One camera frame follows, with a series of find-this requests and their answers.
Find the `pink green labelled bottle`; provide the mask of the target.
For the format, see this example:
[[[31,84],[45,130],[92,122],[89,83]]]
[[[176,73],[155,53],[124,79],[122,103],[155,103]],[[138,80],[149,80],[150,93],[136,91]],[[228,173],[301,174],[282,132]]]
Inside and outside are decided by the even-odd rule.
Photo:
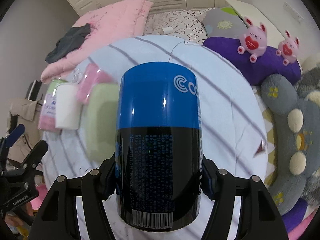
[[[54,79],[50,83],[42,104],[38,129],[59,133],[60,129],[55,127],[56,89],[65,82],[63,79]]]

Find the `blue black cooltowel can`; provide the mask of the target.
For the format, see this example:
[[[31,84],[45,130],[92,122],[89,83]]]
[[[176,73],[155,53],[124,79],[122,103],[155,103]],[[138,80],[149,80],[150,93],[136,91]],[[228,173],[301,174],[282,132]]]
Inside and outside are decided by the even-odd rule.
[[[118,214],[132,227],[168,232],[199,214],[202,128],[196,76],[149,62],[121,78],[116,124]]]

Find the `light green felt cup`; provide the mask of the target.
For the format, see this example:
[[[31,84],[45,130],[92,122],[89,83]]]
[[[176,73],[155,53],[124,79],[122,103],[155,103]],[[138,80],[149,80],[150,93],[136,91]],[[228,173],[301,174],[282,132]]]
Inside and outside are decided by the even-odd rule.
[[[102,163],[115,150],[119,86],[100,83],[93,87],[86,114],[85,138],[87,156]]]

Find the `grey plush toy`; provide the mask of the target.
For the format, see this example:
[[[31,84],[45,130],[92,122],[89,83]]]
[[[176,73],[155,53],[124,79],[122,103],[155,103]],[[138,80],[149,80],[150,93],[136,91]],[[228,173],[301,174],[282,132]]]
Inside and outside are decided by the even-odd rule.
[[[273,74],[263,81],[261,97],[277,135],[277,177],[268,190],[284,215],[319,169],[319,91],[301,97],[287,78]]]

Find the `heart patterned pillow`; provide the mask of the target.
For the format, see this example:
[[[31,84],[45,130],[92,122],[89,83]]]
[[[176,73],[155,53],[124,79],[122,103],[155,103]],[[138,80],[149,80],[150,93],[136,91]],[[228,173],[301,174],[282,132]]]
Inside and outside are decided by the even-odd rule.
[[[172,28],[169,36],[180,37],[189,42],[203,44],[208,34],[202,24],[208,11],[179,10],[162,12],[148,16],[143,35],[164,35],[163,29]]]

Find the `pink folded quilt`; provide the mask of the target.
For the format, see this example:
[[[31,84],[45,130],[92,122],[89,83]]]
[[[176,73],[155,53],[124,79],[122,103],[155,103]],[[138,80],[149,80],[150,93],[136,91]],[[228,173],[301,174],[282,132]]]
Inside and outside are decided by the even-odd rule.
[[[57,77],[65,77],[94,51],[118,40],[142,36],[148,14],[153,6],[150,0],[123,0],[109,4],[81,16],[74,27],[90,24],[91,33],[79,49],[49,64],[41,74],[41,82],[50,83]]]

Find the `small pink bunny plush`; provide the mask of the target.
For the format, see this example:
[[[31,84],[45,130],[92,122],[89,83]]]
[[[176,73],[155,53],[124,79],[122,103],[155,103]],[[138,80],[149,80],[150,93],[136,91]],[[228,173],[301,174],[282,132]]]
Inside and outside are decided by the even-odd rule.
[[[288,30],[285,30],[285,34],[287,38],[278,44],[276,55],[278,57],[282,56],[283,65],[288,66],[290,63],[295,63],[297,61],[299,53],[299,38],[292,38]]]

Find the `grey flower pillow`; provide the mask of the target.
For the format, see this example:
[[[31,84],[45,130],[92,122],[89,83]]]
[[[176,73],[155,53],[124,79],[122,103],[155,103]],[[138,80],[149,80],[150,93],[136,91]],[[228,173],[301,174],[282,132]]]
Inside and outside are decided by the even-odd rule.
[[[232,7],[214,8],[199,14],[197,19],[204,26],[208,37],[238,39],[247,26]]]

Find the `white paper cup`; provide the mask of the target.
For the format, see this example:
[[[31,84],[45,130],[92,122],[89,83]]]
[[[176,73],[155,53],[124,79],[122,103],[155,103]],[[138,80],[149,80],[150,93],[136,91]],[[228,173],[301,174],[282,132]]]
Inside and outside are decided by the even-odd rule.
[[[76,130],[79,128],[82,104],[77,100],[78,87],[62,83],[56,89],[55,127]]]

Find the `purple cushion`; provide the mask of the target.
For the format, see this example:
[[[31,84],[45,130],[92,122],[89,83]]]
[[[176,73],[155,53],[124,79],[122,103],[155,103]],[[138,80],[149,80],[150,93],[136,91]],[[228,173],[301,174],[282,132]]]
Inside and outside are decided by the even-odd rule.
[[[292,85],[301,78],[299,63],[290,63],[288,66],[283,65],[283,58],[277,56],[276,48],[271,46],[267,47],[264,55],[257,58],[256,63],[251,63],[249,52],[246,51],[242,55],[237,52],[237,48],[240,46],[240,41],[237,39],[210,37],[204,41],[203,45],[231,62],[240,70],[250,85],[259,86],[272,74],[284,76]]]

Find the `dark grey cloth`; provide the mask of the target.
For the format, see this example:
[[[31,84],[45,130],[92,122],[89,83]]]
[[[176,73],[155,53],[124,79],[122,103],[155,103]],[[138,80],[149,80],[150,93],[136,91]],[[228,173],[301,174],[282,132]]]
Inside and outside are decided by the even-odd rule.
[[[56,62],[70,52],[79,49],[90,33],[91,25],[89,23],[80,27],[72,27],[56,42],[55,48],[47,54],[45,61],[47,63]]]

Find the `large pink bunny plush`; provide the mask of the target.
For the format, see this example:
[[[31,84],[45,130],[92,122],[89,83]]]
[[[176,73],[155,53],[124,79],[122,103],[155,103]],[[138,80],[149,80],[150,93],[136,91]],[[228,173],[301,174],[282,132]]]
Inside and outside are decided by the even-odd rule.
[[[253,21],[245,16],[245,23],[248,29],[240,36],[240,46],[237,52],[242,55],[246,51],[250,53],[249,60],[251,63],[256,63],[258,57],[262,56],[267,49],[267,29],[260,22],[260,25],[254,25]]]

